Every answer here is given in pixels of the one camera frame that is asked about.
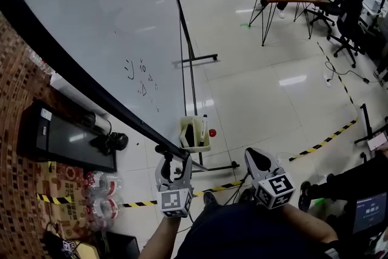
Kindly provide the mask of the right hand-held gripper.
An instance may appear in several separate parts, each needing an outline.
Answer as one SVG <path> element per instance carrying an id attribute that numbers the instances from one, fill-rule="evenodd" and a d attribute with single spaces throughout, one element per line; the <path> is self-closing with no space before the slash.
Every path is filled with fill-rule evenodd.
<path id="1" fill-rule="evenodd" d="M 277 168 L 278 164 L 270 153 L 249 147 L 245 150 L 244 158 L 251 176 L 258 176 L 261 172 L 271 172 L 252 182 L 255 189 L 254 197 L 258 204 L 267 209 L 276 209 L 292 199 L 295 185 L 291 176 L 283 168 Z"/>

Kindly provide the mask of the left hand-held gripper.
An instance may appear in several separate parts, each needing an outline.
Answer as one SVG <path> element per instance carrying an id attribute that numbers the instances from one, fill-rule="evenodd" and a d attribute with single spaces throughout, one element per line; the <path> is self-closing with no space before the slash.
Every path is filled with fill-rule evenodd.
<path id="1" fill-rule="evenodd" d="M 192 158 L 189 156 L 182 162 L 182 173 L 178 184 L 170 178 L 170 168 L 173 156 L 164 155 L 155 170 L 157 188 L 157 205 L 161 213 L 167 218 L 186 218 L 189 216 L 190 205 L 193 200 Z"/>

